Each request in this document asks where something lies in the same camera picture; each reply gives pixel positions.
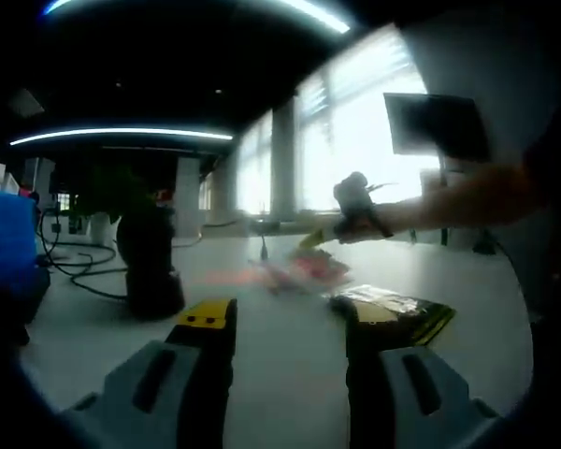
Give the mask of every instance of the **white table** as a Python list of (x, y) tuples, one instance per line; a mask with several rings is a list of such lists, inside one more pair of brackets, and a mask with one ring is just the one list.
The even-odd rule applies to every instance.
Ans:
[[(267, 239), (270, 256), (282, 258), (299, 240)], [(260, 245), (259, 239), (211, 239), (174, 253), (188, 305), (209, 297), (238, 299), (225, 447), (347, 447), (343, 323), (320, 297), (275, 297), (255, 282), (248, 259), (258, 258)], [(457, 314), (431, 348), (467, 380), (472, 397), (501, 414), (513, 411), (530, 385), (532, 340), (519, 285), (504, 256), (396, 241), (324, 248), (352, 267), (358, 283), (454, 307)], [(85, 282), (124, 294), (120, 274)], [(174, 321), (137, 323), (125, 307), (56, 274), (30, 327), (23, 365), (52, 404), (68, 407), (100, 391), (104, 376), (146, 342), (163, 340)]]

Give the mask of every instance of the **ceiling light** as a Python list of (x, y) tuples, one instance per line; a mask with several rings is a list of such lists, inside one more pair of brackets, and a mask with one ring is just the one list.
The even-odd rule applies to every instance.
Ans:
[(326, 26), (332, 28), (333, 30), (343, 34), (347, 33), (350, 30), (349, 25), (345, 22), (340, 21), (335, 16), (328, 14), (324, 11), (321, 7), (317, 7), (312, 3), (306, 2), (305, 0), (277, 0), (285, 5), (289, 5), (290, 7), (294, 7), (295, 9), (303, 12), (304, 14), (308, 14), (309, 16), (313, 17), (314, 19), (322, 22)]
[(70, 1), (71, 0), (56, 0), (55, 2), (50, 3), (46, 7), (46, 9), (44, 9), (44, 16), (47, 16), (48, 14), (53, 12), (53, 10), (55, 10), (56, 8), (61, 7), (62, 5), (66, 5)]
[(94, 128), (94, 129), (73, 129), (70, 131), (59, 131), (57, 133), (38, 134), (28, 138), (21, 138), (10, 142), (11, 146), (22, 143), (33, 142), (44, 138), (61, 138), (65, 136), (81, 136), (88, 134), (155, 134), (165, 136), (186, 136), (190, 138), (213, 138), (218, 140), (233, 140), (233, 136), (224, 134), (200, 133), (197, 131), (184, 131), (181, 129), (157, 129), (157, 128)]

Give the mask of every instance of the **table surface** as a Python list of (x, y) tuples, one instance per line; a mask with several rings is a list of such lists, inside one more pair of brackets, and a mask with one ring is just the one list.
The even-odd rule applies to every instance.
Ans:
[[(300, 239), (268, 238), (271, 258), (282, 259)], [(210, 239), (175, 250), (173, 257), (189, 306), (212, 297), (238, 300), (225, 447), (347, 447), (344, 324), (319, 296), (269, 294), (250, 263), (260, 247), (259, 239)], [(455, 308), (430, 347), (467, 380), (471, 397), (504, 415), (514, 410), (530, 385), (532, 339), (506, 257), (397, 241), (333, 242), (323, 248), (352, 267), (355, 283)], [(124, 294), (120, 273), (84, 281)], [(47, 400), (63, 409), (101, 391), (107, 373), (148, 341), (163, 340), (174, 323), (174, 318), (138, 323), (122, 304), (55, 273), (30, 325), (23, 366)]]

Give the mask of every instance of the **window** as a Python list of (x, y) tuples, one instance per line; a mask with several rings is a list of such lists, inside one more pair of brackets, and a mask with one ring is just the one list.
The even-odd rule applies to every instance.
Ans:
[(425, 94), (422, 77), (393, 25), (343, 52), (299, 87), (296, 193), (301, 210), (338, 207), (333, 186), (354, 171), (369, 183), (391, 183), (375, 202), (395, 202), (422, 192), (420, 170), (437, 157), (393, 153), (384, 93)]
[(58, 210), (70, 210), (71, 209), (71, 195), (69, 194), (58, 194)]
[(270, 212), (272, 112), (243, 136), (237, 159), (237, 207), (248, 213)]
[(210, 173), (199, 186), (199, 209), (212, 209), (212, 174)]

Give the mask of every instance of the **ceiling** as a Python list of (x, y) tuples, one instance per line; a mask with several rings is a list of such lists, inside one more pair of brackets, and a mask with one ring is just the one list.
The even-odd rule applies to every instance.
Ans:
[[(140, 125), (240, 136), (371, 28), (457, 3), (420, 8), (310, 1), (351, 30), (337, 33), (280, 0), (71, 0), (48, 16), (42, 11), (50, 1), (0, 1), (0, 150), (16, 138), (75, 127)], [(16, 97), (23, 100), (13, 103)], [(22, 114), (21, 103), (35, 104), (31, 116), (26, 107)], [(62, 151), (79, 142), (104, 139), (38, 141), (11, 150)], [(106, 143), (183, 148), (210, 159), (234, 145), (135, 136)]]

